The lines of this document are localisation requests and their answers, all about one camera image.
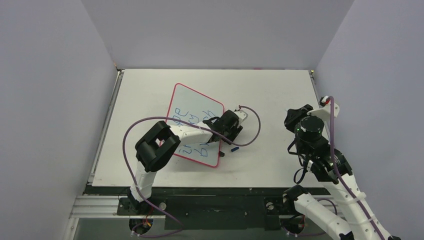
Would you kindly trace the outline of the pink-framed whiteboard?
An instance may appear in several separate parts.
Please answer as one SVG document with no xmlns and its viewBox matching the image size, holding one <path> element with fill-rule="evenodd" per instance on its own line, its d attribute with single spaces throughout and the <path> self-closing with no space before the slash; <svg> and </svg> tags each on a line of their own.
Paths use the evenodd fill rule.
<svg viewBox="0 0 424 240">
<path fill-rule="evenodd" d="M 167 117 L 198 124 L 212 117 L 221 117 L 224 105 L 182 83 L 174 86 Z M 216 168 L 220 160 L 220 142 L 180 144 L 174 155 L 208 167 Z"/>
</svg>

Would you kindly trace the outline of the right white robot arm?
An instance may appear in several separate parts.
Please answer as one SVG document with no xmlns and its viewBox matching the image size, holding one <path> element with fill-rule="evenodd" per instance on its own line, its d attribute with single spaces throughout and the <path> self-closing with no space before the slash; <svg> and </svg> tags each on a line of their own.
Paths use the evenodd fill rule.
<svg viewBox="0 0 424 240">
<path fill-rule="evenodd" d="M 309 104 L 288 109 L 284 126 L 294 134 L 289 147 L 295 147 L 293 155 L 303 161 L 303 171 L 311 172 L 330 193 L 342 216 L 320 204 L 300 184 L 283 193 L 283 209 L 310 219 L 333 240 L 397 240 L 372 212 L 345 156 L 323 136 L 320 109 Z"/>
</svg>

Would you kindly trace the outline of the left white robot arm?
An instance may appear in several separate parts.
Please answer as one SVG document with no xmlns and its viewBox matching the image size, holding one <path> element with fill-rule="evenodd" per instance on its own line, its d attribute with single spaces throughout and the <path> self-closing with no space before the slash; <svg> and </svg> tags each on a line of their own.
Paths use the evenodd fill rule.
<svg viewBox="0 0 424 240">
<path fill-rule="evenodd" d="M 248 114 L 241 110 L 227 110 L 198 123 L 177 119 L 178 125 L 169 125 L 169 117 L 158 117 L 157 122 L 136 142 L 136 171 L 129 168 L 132 185 L 127 192 L 129 208 L 136 215 L 149 209 L 156 174 L 171 160 L 182 146 L 201 145 L 209 147 L 221 141 L 233 144 L 243 129 Z"/>
</svg>

